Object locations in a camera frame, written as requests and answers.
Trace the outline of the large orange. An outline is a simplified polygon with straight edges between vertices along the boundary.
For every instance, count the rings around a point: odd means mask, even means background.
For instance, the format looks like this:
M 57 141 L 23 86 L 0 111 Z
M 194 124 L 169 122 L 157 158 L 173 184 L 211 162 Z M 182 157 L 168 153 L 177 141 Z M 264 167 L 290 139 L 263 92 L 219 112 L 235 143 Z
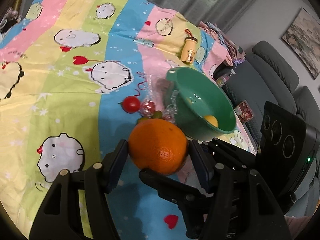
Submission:
M 140 170 L 148 168 L 168 176 L 179 171 L 186 160 L 186 136 L 163 119 L 148 119 L 137 124 L 128 143 L 130 158 Z

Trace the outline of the small green fruit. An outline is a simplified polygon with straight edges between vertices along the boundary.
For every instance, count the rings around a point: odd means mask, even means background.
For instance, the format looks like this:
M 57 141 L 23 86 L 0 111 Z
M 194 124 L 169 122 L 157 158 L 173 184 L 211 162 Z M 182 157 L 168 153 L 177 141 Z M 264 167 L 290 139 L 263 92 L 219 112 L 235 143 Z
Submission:
M 161 111 L 155 111 L 154 114 L 152 115 L 153 119 L 161 119 L 162 118 L 162 112 Z

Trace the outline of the plastic red fruit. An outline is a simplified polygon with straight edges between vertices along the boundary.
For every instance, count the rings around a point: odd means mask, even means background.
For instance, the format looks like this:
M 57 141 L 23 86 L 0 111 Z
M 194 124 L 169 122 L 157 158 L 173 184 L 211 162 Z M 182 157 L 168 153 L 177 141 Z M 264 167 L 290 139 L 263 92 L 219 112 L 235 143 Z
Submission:
M 145 99 L 140 105 L 140 114 L 142 116 L 152 116 L 155 112 L 155 104 L 153 101 Z

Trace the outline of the red tomato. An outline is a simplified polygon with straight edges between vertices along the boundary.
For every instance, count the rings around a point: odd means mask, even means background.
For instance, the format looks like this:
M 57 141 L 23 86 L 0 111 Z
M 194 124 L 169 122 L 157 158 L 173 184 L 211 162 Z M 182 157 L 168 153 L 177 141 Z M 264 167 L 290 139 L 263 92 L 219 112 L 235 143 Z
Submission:
M 136 113 L 140 109 L 140 100 L 135 96 L 127 96 L 122 102 L 121 106 L 127 113 Z

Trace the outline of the red patterned packet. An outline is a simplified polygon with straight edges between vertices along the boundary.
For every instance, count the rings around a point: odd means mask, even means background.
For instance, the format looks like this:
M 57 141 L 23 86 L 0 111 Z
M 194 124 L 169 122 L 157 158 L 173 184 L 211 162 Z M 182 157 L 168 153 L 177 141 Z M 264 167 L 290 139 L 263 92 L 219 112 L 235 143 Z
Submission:
M 246 100 L 237 105 L 234 111 L 242 124 L 245 124 L 254 118 L 253 111 Z

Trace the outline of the grey sofa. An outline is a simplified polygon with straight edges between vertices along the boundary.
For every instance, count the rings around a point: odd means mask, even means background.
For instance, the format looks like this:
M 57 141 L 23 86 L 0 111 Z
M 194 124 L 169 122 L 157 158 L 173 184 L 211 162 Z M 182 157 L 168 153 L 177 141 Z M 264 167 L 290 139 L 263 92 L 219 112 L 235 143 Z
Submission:
M 261 139 L 264 105 L 270 101 L 319 128 L 319 106 L 306 86 L 299 85 L 299 77 L 287 61 L 266 41 L 252 47 L 243 63 L 237 67 L 220 64 L 211 72 L 217 80 L 224 74 L 231 77 L 223 86 L 233 106 L 246 101 L 253 119 L 244 124 L 255 149 Z

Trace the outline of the yellow lemon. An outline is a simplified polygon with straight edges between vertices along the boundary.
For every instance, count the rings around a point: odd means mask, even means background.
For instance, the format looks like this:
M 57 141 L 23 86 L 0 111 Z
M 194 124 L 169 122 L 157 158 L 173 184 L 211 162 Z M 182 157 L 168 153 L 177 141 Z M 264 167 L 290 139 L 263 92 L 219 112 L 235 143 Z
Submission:
M 217 118 L 213 115 L 205 115 L 204 119 L 210 123 L 212 126 L 218 127 L 219 126 L 219 122 L 217 120 Z

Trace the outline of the green plastic bowl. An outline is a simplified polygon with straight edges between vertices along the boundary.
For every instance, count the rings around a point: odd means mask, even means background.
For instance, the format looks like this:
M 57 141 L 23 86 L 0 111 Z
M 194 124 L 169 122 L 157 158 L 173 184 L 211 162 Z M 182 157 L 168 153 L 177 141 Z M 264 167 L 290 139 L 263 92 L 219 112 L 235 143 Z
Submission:
M 190 68 L 171 68 L 166 73 L 169 87 L 163 96 L 166 110 L 189 138 L 211 141 L 236 129 L 236 116 L 224 92 L 203 73 Z M 217 118 L 219 126 L 208 123 L 205 115 Z

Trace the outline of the clear drink bottle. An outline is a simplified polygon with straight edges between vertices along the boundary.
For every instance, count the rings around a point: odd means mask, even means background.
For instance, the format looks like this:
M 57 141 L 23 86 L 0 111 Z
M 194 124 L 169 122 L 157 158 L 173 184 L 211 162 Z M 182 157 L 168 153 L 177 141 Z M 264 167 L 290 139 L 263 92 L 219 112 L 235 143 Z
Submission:
M 220 88 L 222 88 L 233 75 L 235 75 L 235 71 L 233 69 L 231 69 L 229 72 L 227 72 L 227 73 L 223 74 L 222 76 L 220 76 L 216 80 L 216 84 Z

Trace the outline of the pile of folded clothes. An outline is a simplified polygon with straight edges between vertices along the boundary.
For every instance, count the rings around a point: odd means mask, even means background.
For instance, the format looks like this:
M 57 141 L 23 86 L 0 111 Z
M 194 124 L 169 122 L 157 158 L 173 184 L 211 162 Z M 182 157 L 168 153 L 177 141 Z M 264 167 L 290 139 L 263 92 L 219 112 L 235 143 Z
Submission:
M 199 23 L 199 28 L 206 32 L 215 41 L 219 42 L 219 44 L 227 50 L 226 57 L 223 62 L 226 66 L 237 67 L 239 64 L 246 61 L 246 53 L 244 50 L 231 41 L 225 33 L 217 27 L 217 25 L 201 21 Z

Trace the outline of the framed landscape picture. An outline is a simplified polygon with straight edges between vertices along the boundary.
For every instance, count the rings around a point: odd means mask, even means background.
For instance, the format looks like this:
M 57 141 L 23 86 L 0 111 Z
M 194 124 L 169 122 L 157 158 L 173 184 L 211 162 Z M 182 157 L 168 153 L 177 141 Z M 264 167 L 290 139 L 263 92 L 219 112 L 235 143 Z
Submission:
M 312 79 L 316 80 L 319 76 L 319 22 L 304 8 L 300 8 L 281 39 L 304 64 Z

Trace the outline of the yellow cartoon bottle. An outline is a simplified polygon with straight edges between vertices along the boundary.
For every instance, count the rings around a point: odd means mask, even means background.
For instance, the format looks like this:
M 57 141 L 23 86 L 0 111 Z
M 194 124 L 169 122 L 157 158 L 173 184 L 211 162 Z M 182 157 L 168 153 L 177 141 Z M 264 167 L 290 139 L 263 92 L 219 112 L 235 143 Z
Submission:
M 191 31 L 187 28 L 184 30 L 187 37 L 184 40 L 184 46 L 180 55 L 180 60 L 187 64 L 193 64 L 196 54 L 196 45 L 198 40 L 194 37 Z

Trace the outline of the colourful striped cartoon cloth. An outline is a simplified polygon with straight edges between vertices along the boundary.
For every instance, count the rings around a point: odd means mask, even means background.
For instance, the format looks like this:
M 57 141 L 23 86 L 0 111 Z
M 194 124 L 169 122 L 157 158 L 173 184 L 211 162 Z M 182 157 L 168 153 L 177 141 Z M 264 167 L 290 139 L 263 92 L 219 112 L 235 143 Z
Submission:
M 140 118 L 127 96 L 164 109 L 165 76 L 183 66 L 210 76 L 227 50 L 179 12 L 148 0 L 33 0 L 1 41 L 1 204 L 28 238 L 64 168 L 87 169 L 127 139 Z

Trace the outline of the cluttered side shelf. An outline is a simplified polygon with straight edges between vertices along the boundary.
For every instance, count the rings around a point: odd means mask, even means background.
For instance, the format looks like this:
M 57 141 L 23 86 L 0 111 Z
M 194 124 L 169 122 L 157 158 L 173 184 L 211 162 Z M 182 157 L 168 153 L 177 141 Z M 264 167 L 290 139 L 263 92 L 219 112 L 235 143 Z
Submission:
M 0 41 L 3 41 L 7 32 L 16 24 L 21 21 L 21 15 L 17 10 L 12 9 L 10 7 L 7 12 L 5 13 L 4 17 L 1 20 L 0 25 Z

